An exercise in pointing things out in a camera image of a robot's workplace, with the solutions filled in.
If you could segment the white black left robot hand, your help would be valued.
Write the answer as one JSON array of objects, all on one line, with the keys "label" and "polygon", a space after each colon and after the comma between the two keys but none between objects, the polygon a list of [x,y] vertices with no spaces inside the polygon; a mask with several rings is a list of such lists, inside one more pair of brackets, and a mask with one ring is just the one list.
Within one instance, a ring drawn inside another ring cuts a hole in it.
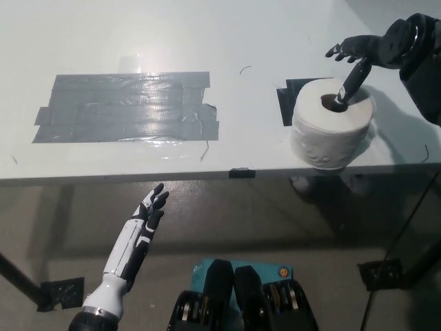
[{"label": "white black left robot hand", "polygon": [[102,282],[85,299],[82,311],[121,320],[123,297],[131,290],[164,215],[169,192],[158,184],[125,222],[103,270]]}]

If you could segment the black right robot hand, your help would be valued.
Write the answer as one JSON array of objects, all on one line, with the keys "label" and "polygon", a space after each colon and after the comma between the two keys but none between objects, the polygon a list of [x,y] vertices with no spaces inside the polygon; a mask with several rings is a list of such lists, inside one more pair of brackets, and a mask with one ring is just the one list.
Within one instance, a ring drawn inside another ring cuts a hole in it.
[{"label": "black right robot hand", "polygon": [[346,110],[348,102],[359,91],[372,67],[400,68],[404,62],[403,57],[410,51],[417,35],[417,28],[410,22],[399,19],[382,36],[348,37],[329,49],[325,54],[327,58],[333,57],[335,61],[347,59],[348,63],[357,63],[332,101],[331,110]]}]

